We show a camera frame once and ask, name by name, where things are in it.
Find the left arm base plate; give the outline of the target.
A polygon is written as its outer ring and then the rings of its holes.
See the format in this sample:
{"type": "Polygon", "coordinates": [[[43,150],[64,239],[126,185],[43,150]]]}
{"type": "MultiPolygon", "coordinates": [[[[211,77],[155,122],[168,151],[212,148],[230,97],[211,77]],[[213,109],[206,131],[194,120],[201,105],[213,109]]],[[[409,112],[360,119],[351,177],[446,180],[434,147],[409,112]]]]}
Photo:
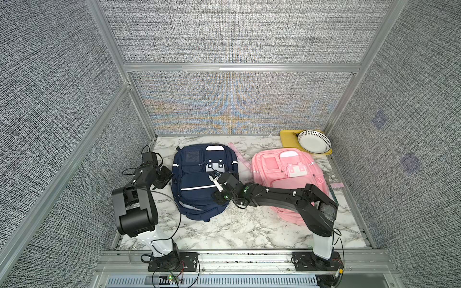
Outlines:
{"type": "Polygon", "coordinates": [[[161,270],[174,272],[196,272],[199,264],[199,253],[171,252],[166,256],[154,257],[151,253],[148,272],[161,270]]]}

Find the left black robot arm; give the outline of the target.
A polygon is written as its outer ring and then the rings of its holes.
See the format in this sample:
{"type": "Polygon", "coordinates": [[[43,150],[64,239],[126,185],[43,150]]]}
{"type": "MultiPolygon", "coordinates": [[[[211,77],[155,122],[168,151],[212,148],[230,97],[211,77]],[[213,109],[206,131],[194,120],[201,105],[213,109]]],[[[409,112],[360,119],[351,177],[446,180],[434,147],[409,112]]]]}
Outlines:
{"type": "Polygon", "coordinates": [[[157,227],[158,211],[152,187],[163,189],[172,179],[172,172],[155,152],[143,152],[142,163],[134,169],[132,180],[112,192],[115,223],[121,235],[141,240],[152,256],[165,257],[174,250],[174,241],[157,227]]]}

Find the pink backpack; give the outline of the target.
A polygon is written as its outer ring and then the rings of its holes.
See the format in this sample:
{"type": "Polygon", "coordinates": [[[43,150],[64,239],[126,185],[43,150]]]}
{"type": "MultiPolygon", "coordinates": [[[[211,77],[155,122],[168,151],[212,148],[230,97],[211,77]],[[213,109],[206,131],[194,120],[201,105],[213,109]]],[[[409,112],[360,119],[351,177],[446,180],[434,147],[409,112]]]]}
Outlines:
{"type": "MultiPolygon", "coordinates": [[[[314,184],[330,197],[322,170],[307,152],[295,148],[258,152],[252,159],[252,168],[254,181],[251,183],[285,189],[303,188],[307,184],[314,184]]],[[[304,223],[300,214],[287,211],[294,213],[304,223]]]]}

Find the navy blue backpack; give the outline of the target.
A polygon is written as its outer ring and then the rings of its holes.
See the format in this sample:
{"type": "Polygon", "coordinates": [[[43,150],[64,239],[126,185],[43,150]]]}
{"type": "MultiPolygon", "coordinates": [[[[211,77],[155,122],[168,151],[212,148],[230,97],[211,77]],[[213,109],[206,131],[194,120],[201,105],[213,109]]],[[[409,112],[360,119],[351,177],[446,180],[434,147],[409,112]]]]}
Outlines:
{"type": "Polygon", "coordinates": [[[221,214],[229,202],[217,203],[218,192],[210,179],[214,172],[238,173],[235,152],[222,144],[196,144],[176,148],[172,165],[172,195],[182,215],[194,221],[209,222],[221,214]]]}

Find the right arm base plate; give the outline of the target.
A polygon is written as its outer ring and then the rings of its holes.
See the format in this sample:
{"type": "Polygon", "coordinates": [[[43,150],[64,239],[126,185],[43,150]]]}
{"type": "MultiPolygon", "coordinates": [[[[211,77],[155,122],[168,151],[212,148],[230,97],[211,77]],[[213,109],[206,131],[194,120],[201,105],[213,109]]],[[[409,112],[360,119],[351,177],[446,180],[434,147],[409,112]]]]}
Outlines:
{"type": "Polygon", "coordinates": [[[313,252],[293,252],[291,258],[295,270],[306,271],[338,271],[344,268],[344,263],[338,252],[333,252],[330,259],[325,260],[313,252]]]}

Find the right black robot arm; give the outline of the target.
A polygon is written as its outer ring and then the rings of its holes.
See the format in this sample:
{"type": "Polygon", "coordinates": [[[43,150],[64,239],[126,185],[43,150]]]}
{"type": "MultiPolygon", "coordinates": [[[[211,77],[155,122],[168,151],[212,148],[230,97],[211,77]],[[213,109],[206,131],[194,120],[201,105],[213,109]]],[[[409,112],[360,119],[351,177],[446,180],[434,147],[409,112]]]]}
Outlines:
{"type": "Polygon", "coordinates": [[[325,261],[331,259],[338,205],[314,184],[294,189],[244,184],[233,173],[216,170],[209,179],[217,187],[212,197],[218,204],[233,202],[241,209],[272,206],[297,212],[314,234],[313,254],[325,261]]]}

